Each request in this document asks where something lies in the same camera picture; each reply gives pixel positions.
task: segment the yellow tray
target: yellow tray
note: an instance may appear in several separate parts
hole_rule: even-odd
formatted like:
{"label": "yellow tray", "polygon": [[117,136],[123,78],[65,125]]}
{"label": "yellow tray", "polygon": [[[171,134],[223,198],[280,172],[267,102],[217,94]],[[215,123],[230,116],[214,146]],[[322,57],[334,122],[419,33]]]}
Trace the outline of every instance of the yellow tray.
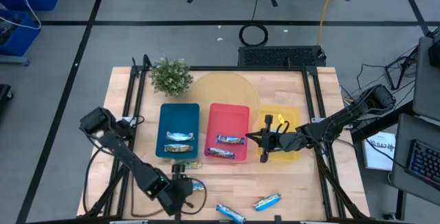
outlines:
{"label": "yellow tray", "polygon": [[[275,131],[276,127],[280,125],[278,115],[281,114],[284,120],[289,121],[289,129],[287,131],[295,132],[295,128],[298,126],[299,110],[296,107],[290,107],[279,104],[260,104],[258,123],[260,127],[265,127],[264,117],[269,114],[274,116],[272,120],[271,130]],[[258,156],[263,152],[262,148],[258,148]],[[292,152],[277,152],[269,154],[269,161],[298,161],[300,159],[300,153],[296,151]]]}

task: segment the table leg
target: table leg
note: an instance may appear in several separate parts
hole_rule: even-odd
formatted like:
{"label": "table leg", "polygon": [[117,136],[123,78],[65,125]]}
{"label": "table leg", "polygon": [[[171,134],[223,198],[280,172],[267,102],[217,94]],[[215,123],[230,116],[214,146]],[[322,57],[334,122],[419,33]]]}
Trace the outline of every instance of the table leg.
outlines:
{"label": "table leg", "polygon": [[397,193],[396,219],[405,221],[406,192],[399,190]]}

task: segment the yellow cable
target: yellow cable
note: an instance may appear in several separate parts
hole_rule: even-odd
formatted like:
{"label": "yellow cable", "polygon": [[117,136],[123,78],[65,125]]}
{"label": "yellow cable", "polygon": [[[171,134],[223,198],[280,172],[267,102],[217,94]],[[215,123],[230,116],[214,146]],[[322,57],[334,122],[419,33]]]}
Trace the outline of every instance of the yellow cable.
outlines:
{"label": "yellow cable", "polygon": [[322,24],[324,23],[325,11],[327,11],[327,6],[329,5],[330,0],[325,1],[324,9],[322,10],[321,22],[319,23],[319,35],[318,35],[318,45],[321,45],[322,38]]}

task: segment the black cable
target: black cable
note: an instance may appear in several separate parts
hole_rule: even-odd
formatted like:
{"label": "black cable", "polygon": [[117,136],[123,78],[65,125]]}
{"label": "black cable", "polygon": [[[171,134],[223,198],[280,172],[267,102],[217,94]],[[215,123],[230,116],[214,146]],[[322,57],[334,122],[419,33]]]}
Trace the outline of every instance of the black cable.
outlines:
{"label": "black cable", "polygon": [[190,215],[198,214],[205,207],[206,199],[208,198],[208,189],[206,188],[205,184],[201,180],[198,180],[198,179],[195,179],[195,178],[192,178],[192,177],[188,177],[187,179],[193,180],[193,181],[197,181],[201,185],[203,185],[203,187],[205,188],[205,190],[204,190],[205,191],[205,197],[203,198],[203,203],[201,204],[200,208],[196,212],[181,211],[181,213],[183,213],[183,214],[190,214]]}
{"label": "black cable", "polygon": [[321,148],[324,155],[326,155],[327,157],[329,156],[328,152],[324,149],[324,146],[320,142],[318,142],[314,137],[309,135],[302,135],[302,136],[310,138],[315,144],[317,144]]}
{"label": "black cable", "polygon": [[156,214],[162,213],[164,211],[164,209],[160,209],[160,210],[156,210],[154,212],[151,212],[150,214],[135,214],[135,190],[134,190],[134,181],[135,178],[133,176],[133,173],[131,173],[131,211],[130,214],[132,217],[151,217],[151,216],[155,216]]}
{"label": "black cable", "polygon": [[352,148],[355,148],[355,146],[352,145],[352,143],[350,143],[348,141],[344,141],[343,139],[336,138],[334,141],[339,141],[339,142],[342,142],[342,143],[345,143],[345,144],[351,146]]}
{"label": "black cable", "polygon": [[[205,207],[206,199],[208,198],[208,189],[206,188],[206,185],[201,180],[198,180],[198,179],[195,179],[195,178],[191,178],[191,177],[188,177],[187,179],[189,179],[191,181],[199,182],[203,186],[203,188],[204,188],[205,197],[203,198],[203,203],[201,204],[201,207],[196,212],[181,211],[181,213],[189,214],[189,215],[198,214]],[[135,205],[134,198],[135,198],[135,194],[134,194],[134,176],[133,176],[133,174],[131,174],[131,211],[130,211],[131,216],[133,216],[133,217],[151,217],[151,216],[155,216],[156,214],[159,214],[159,213],[164,211],[164,209],[160,209],[160,210],[156,210],[154,212],[151,212],[150,214],[135,214],[135,212],[134,212],[134,205]]]}
{"label": "black cable", "polygon": [[256,5],[258,4],[258,2],[259,2],[259,0],[255,0],[254,14],[252,14],[252,19],[251,19],[251,21],[254,20],[254,17],[255,17],[255,11],[256,11]]}
{"label": "black cable", "polygon": [[[401,58],[402,56],[404,56],[405,54],[407,54],[409,51],[411,51],[412,49],[414,49],[414,48],[416,48],[416,47],[417,47],[417,45],[411,47],[411,48],[408,49],[406,52],[404,52],[402,55],[400,55],[398,58]],[[386,75],[386,73],[385,73],[385,74],[382,74],[382,75],[379,76],[379,78],[377,78],[376,80],[373,80],[373,81],[369,82],[367,85],[364,85],[363,87],[361,87],[360,84],[359,84],[359,76],[361,75],[362,70],[363,70],[362,65],[361,65],[361,71],[360,71],[360,73],[357,75],[357,85],[358,85],[359,89],[356,89],[355,91],[351,92],[351,93],[350,93],[349,95],[347,95],[347,96],[350,96],[350,95],[354,94],[356,91],[361,91],[361,92],[362,92],[362,88],[365,88],[365,87],[369,86],[370,84],[372,84],[372,83],[374,83],[374,82],[377,82],[380,78],[382,78],[383,76]],[[366,67],[382,67],[382,68],[384,68],[384,69],[385,69],[385,67],[386,67],[386,66],[381,66],[381,65],[365,65],[365,66],[366,66]],[[401,66],[401,65],[398,66],[398,67],[388,67],[388,68],[391,69],[391,70],[389,71],[390,73],[391,73],[392,71],[396,70],[396,69],[401,69],[401,70],[402,70],[402,66]]]}
{"label": "black cable", "polygon": [[[263,39],[263,41],[261,41],[260,43],[257,43],[257,44],[249,44],[249,43],[246,43],[246,41],[244,40],[244,38],[243,38],[243,32],[245,31],[245,29],[246,28],[248,28],[248,27],[250,27],[250,26],[253,26],[253,27],[257,27],[257,28],[259,28],[260,30],[262,30],[263,32],[264,32],[264,39]],[[244,45],[244,46],[246,46],[246,47],[255,47],[255,46],[264,46],[266,43],[267,43],[267,41],[269,40],[269,32],[267,31],[267,28],[264,26],[264,25],[259,25],[259,24],[248,24],[248,25],[244,25],[241,29],[240,29],[240,32],[239,32],[239,39],[240,39],[240,42]]]}
{"label": "black cable", "polygon": [[347,96],[349,96],[350,97],[350,99],[353,99],[353,97],[351,97],[351,94],[341,85],[341,84],[339,84],[339,87],[341,87],[342,88],[342,90],[344,90],[348,95]]}
{"label": "black cable", "polygon": [[[399,69],[399,68],[392,68],[391,70],[390,70],[390,73],[392,72],[392,71],[395,71],[396,69]],[[384,73],[384,74],[382,74],[381,76],[379,76],[376,80],[372,80],[372,81],[370,81],[368,84],[366,84],[366,85],[364,85],[362,88],[365,88],[365,87],[367,87],[367,86],[369,86],[369,85],[371,85],[371,84],[373,84],[374,82],[377,82],[378,80],[380,80],[380,78],[382,78],[382,77],[384,77],[384,76],[386,76],[386,73]],[[355,91],[352,91],[349,95],[351,95],[351,94],[353,94],[353,93],[355,93],[356,91],[359,91],[360,89],[356,89]]]}
{"label": "black cable", "polygon": [[411,83],[413,83],[413,82],[415,82],[415,80],[412,80],[411,82],[409,82],[408,84],[404,85],[403,87],[400,87],[398,90],[396,90],[396,91],[393,92],[393,95],[394,95],[395,93],[397,93],[398,91],[404,89],[405,87],[409,86],[409,85],[410,85]]}
{"label": "black cable", "polygon": [[415,85],[413,85],[413,86],[411,87],[410,91],[408,91],[408,93],[406,93],[406,95],[404,96],[404,98],[401,99],[401,100],[399,101],[399,103],[397,103],[397,104],[394,106],[394,110],[399,106],[400,103],[402,103],[402,102],[406,99],[406,97],[408,97],[408,95],[411,93],[411,91],[413,91],[414,87],[415,87]]}
{"label": "black cable", "polygon": [[[361,132],[361,134],[362,134],[363,136],[366,136],[366,135],[364,134],[364,132],[362,132],[360,129],[358,129],[358,128],[354,128],[354,129],[356,129],[356,130],[358,130],[359,132]],[[377,149],[377,148],[376,148],[376,147],[370,142],[370,140],[368,140],[368,138],[365,138],[365,140],[366,140],[366,142],[368,142],[368,144],[370,144],[371,148],[373,148],[373,149],[376,150],[377,152],[383,154],[385,157],[387,157],[387,158],[389,158],[391,161],[393,161],[396,165],[398,165],[398,166],[400,166],[402,169],[406,170],[406,167],[405,167],[405,166],[403,166],[403,165],[401,165],[399,162],[395,161],[393,158],[391,158],[391,157],[390,157],[389,155],[387,155],[386,153],[384,153],[384,152],[380,151],[379,149]]]}
{"label": "black cable", "polygon": [[[141,124],[141,123],[143,123],[143,122],[145,121],[145,117],[144,117],[144,116],[139,115],[138,117],[142,117],[142,121],[137,122],[137,123],[135,124],[135,126],[138,125],[138,124]],[[85,131],[83,128],[80,128],[80,130],[85,134],[85,136],[87,137],[87,139],[89,140],[89,142],[90,142],[95,148],[97,148],[96,152],[91,156],[90,161],[89,161],[89,164],[87,164],[87,169],[86,169],[86,171],[85,171],[84,189],[83,189],[83,191],[82,191],[82,207],[84,208],[84,211],[87,213],[87,212],[88,212],[88,209],[87,209],[87,204],[86,204],[86,194],[87,194],[87,184],[88,184],[88,180],[89,180],[89,171],[90,171],[91,164],[93,163],[94,159],[96,158],[96,155],[98,155],[99,152],[103,152],[103,153],[108,154],[108,155],[111,155],[111,156],[113,156],[113,154],[110,153],[110,152],[108,152],[108,151],[105,151],[103,146],[98,146],[98,145],[92,140],[92,139],[96,139],[96,140],[97,140],[97,139],[98,139],[97,137],[95,137],[95,136],[93,136],[93,135],[89,135],[89,134],[87,134],[86,131]]]}
{"label": "black cable", "polygon": [[89,180],[89,171],[90,171],[90,166],[91,163],[94,161],[94,159],[96,158],[96,155],[98,155],[98,153],[101,151],[101,148],[99,148],[90,158],[89,164],[87,165],[87,169],[85,170],[85,180],[84,180],[84,190],[82,190],[82,207],[84,208],[84,213],[87,213],[89,210],[87,209],[87,204],[86,204],[86,191],[87,191],[87,183]]}
{"label": "black cable", "polygon": [[381,65],[367,65],[367,64],[365,64],[365,63],[362,63],[362,64],[360,65],[360,72],[359,72],[359,74],[356,76],[357,86],[359,87],[359,90],[360,90],[360,91],[362,91],[362,88],[361,88],[360,83],[359,83],[359,76],[360,76],[360,75],[362,74],[362,72],[364,71],[364,66],[365,66],[365,67],[380,67],[380,68],[385,68],[385,66],[381,66]]}

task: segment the gray floor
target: gray floor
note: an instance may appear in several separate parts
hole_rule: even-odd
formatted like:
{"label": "gray floor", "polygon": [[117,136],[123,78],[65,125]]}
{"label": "gray floor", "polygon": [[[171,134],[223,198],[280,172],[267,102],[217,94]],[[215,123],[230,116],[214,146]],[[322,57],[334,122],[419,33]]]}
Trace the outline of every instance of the gray floor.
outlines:
{"label": "gray floor", "polygon": [[[256,20],[319,21],[325,0],[258,0]],[[426,21],[440,21],[436,0],[415,0]],[[95,0],[59,0],[54,11],[37,12],[44,21],[86,21]],[[102,0],[97,21],[249,20],[255,0]],[[408,0],[331,0],[329,21],[417,21]],[[317,26],[268,26],[267,45],[313,45]],[[78,130],[79,119],[102,105],[111,68],[128,66],[147,53],[185,58],[190,65],[236,65],[240,26],[94,26],[60,123],[28,221],[73,218],[78,208],[91,146]],[[15,98],[0,119],[0,222],[14,223],[54,118],[84,26],[45,25],[26,53],[29,67],[0,65],[0,82]],[[362,63],[386,65],[417,44],[420,27],[325,27],[322,47],[340,83],[356,90]],[[250,28],[250,42],[263,37]],[[366,68],[364,85],[383,74]],[[396,79],[398,71],[393,72]],[[410,82],[404,78],[402,84]],[[385,78],[378,82],[388,86]],[[408,89],[396,94],[401,100]],[[405,101],[412,98],[410,94]],[[371,215],[395,209],[397,190],[386,173],[360,168]],[[440,208],[410,196],[407,221],[436,223]]]}

